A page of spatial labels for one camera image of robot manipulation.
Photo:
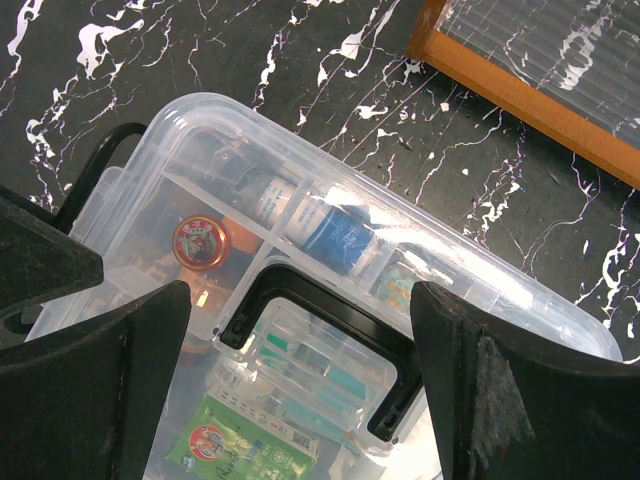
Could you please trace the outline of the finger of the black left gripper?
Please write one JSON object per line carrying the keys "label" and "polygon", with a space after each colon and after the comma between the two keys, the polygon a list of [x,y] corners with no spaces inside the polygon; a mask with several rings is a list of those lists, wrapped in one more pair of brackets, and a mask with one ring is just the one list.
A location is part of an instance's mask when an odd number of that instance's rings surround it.
{"label": "finger of the black left gripper", "polygon": [[99,254],[49,224],[48,212],[1,189],[1,316],[103,281]]}

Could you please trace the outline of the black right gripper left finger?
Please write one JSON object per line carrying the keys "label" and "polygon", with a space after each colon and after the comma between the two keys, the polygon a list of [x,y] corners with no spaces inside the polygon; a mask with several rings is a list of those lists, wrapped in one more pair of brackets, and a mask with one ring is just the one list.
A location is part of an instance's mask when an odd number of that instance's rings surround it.
{"label": "black right gripper left finger", "polygon": [[173,281],[3,350],[2,478],[142,478],[190,313]]}

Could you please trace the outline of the clear kit box lid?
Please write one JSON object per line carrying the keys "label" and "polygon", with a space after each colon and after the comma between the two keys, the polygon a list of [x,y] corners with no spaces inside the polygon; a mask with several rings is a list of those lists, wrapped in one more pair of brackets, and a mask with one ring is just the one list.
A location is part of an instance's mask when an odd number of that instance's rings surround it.
{"label": "clear kit box lid", "polygon": [[223,335],[265,270],[292,269],[413,343],[410,296],[431,281],[563,346],[620,361],[604,325],[349,166],[226,96],[166,105],[104,172],[71,229],[103,282],[48,302],[39,338],[180,280],[191,316],[148,479],[437,479],[425,393],[369,428],[398,364],[315,307],[275,298],[239,346]]}

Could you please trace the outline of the small red balm tin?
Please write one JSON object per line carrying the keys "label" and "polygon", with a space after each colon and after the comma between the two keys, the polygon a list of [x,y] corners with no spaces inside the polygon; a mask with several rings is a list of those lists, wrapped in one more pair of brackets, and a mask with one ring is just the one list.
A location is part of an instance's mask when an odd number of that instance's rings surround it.
{"label": "small red balm tin", "polygon": [[220,220],[192,215],[177,225],[171,245],[176,260],[183,267],[204,272],[225,262],[231,251],[231,238]]}

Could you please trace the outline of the clear medicine kit box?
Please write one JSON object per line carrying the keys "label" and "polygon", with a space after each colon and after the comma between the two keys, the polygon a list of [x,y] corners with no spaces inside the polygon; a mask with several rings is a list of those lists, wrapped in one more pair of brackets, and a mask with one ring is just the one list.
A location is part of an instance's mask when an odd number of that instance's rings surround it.
{"label": "clear medicine kit box", "polygon": [[[142,135],[145,130],[146,126],[141,123],[128,122],[113,128],[107,133],[89,157],[59,211],[53,214],[46,210],[49,224],[69,236],[74,222],[78,219],[119,144],[131,135]],[[22,313],[24,311],[8,318],[1,316],[1,322],[8,331],[22,335],[29,333],[32,326],[22,321]]]}

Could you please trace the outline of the amber bottle orange cap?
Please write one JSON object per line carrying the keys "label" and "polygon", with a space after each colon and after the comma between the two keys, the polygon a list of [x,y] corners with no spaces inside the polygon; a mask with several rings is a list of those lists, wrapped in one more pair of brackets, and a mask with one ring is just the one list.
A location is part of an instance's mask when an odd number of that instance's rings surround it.
{"label": "amber bottle orange cap", "polygon": [[205,353],[210,349],[219,315],[262,244],[257,235],[231,218],[213,218],[220,220],[230,233],[231,251],[225,262],[204,272],[192,271],[180,264],[177,275],[191,291],[192,309],[185,349],[193,353]]}

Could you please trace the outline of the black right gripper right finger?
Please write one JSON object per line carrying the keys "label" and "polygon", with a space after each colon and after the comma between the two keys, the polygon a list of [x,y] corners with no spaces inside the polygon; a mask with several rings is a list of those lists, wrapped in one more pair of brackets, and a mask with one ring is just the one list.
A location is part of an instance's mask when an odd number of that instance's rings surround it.
{"label": "black right gripper right finger", "polygon": [[635,479],[639,369],[413,286],[413,337],[446,479]]}

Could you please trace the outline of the green wind oil box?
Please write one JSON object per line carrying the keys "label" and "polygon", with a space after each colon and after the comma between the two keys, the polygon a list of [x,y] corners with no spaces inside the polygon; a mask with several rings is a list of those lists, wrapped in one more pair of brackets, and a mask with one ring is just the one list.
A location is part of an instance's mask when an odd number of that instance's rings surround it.
{"label": "green wind oil box", "polygon": [[224,391],[206,395],[167,459],[197,479],[304,479],[312,437]]}

